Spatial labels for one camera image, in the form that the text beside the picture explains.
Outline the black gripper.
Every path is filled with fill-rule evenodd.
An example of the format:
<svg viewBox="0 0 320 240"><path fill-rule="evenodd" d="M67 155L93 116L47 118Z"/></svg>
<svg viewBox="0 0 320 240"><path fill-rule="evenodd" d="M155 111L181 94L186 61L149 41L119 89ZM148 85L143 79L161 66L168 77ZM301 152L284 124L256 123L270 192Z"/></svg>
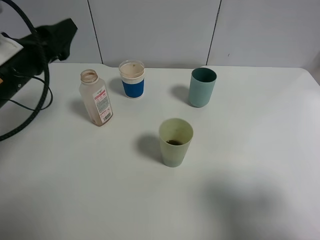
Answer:
<svg viewBox="0 0 320 240"><path fill-rule="evenodd" d="M71 18L37 28L49 63L64 61L70 56L71 43L77 30ZM32 35L18 39L4 32L1 34L23 46L18 54L0 66L0 106L3 107L31 78L40 75L44 68Z"/></svg>

